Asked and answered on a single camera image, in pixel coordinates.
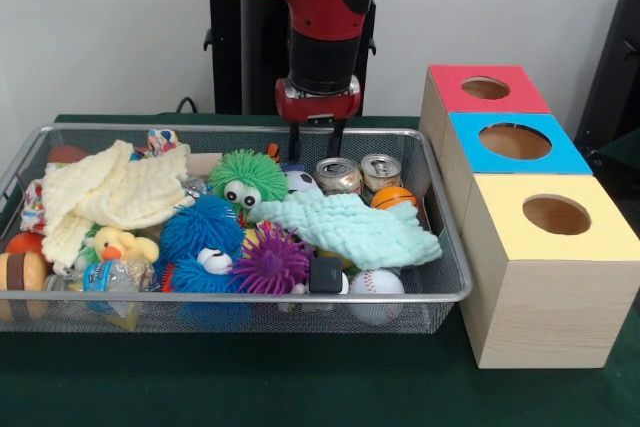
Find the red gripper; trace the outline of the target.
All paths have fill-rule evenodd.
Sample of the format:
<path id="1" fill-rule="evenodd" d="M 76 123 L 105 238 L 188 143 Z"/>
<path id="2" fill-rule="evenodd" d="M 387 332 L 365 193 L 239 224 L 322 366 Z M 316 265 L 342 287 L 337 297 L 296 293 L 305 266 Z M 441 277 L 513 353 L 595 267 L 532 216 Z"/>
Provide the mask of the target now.
<path id="1" fill-rule="evenodd" d="M 333 119 L 333 131 L 329 138 L 327 157 L 340 156 L 346 119 L 356 115 L 361 102 L 359 80 L 351 77 L 348 88 L 335 95 L 315 95 L 297 89 L 288 78 L 275 83 L 275 104 L 279 116 L 291 123 L 289 129 L 288 159 L 299 160 L 301 152 L 298 123 Z"/>

